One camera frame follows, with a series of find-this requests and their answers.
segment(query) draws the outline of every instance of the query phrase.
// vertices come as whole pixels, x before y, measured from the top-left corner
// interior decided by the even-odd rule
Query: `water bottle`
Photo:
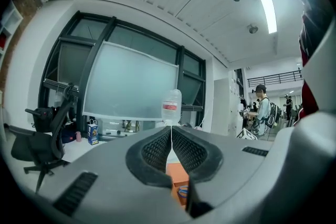
[[[182,94],[178,89],[171,90],[163,99],[161,116],[168,126],[177,125],[181,118]]]

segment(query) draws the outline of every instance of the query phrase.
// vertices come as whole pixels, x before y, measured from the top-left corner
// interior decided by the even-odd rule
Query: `fluorescent light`
[[[268,33],[272,34],[277,31],[277,20],[275,17],[275,10],[272,0],[261,0],[264,7],[266,21],[268,26]]]

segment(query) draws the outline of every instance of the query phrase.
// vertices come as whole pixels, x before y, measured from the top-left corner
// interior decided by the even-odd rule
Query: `smoke detector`
[[[247,29],[250,32],[250,34],[255,34],[259,30],[258,26],[254,25],[254,24],[248,25]]]

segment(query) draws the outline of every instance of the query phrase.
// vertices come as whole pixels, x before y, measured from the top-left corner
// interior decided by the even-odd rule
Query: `chair base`
[[[58,166],[66,166],[68,164],[68,162],[63,161],[63,160],[59,160],[55,163],[49,163],[49,164],[41,164],[38,166],[31,166],[31,167],[24,167],[23,170],[25,171],[26,174],[28,174],[30,171],[40,171],[40,174],[38,176],[38,181],[37,181],[37,185],[36,185],[36,193],[38,193],[38,191],[40,190],[42,181],[45,177],[46,174],[48,175],[53,175],[54,173],[51,171],[51,169],[54,169]]]

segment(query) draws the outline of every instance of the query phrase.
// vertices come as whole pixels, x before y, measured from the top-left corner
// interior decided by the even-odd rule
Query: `chair armrest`
[[[34,136],[36,131],[31,131],[15,126],[9,126],[9,130],[14,133],[15,135],[24,135],[24,136]]]

